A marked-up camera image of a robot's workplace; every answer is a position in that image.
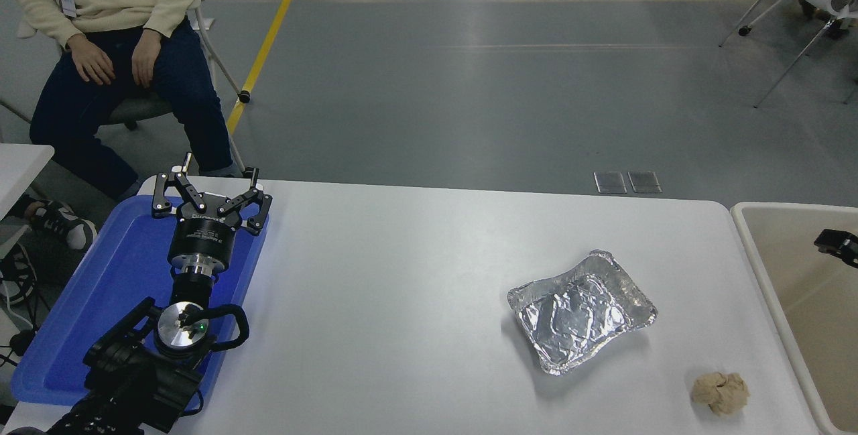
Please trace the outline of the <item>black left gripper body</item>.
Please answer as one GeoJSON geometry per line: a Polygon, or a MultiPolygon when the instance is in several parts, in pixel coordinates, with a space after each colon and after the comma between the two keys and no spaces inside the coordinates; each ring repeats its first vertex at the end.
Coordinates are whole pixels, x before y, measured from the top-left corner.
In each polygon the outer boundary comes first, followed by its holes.
{"type": "Polygon", "coordinates": [[[220,194],[203,194],[206,210],[196,211],[196,203],[184,202],[176,213],[177,224],[168,251],[168,262],[181,266],[193,255],[214,259],[220,266],[229,266],[232,261],[235,236],[240,227],[239,213],[218,215],[218,209],[228,198],[220,194]]]}

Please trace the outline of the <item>person's left hand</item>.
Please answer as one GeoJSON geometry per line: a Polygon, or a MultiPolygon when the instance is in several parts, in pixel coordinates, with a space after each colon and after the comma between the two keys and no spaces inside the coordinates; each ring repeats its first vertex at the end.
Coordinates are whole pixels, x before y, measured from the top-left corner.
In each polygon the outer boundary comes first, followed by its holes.
{"type": "Polygon", "coordinates": [[[154,79],[154,64],[162,49],[160,32],[144,28],[131,56],[131,73],[135,84],[150,88],[154,79]]]}

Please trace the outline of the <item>person's right hand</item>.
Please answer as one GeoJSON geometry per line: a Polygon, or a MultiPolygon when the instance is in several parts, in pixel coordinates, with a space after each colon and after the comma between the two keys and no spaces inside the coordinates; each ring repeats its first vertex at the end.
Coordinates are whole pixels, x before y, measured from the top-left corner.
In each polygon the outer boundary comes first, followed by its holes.
{"type": "Polygon", "coordinates": [[[113,83],[115,72],[110,57],[84,34],[68,38],[66,47],[83,81],[95,82],[97,86],[110,86],[113,83]]]}

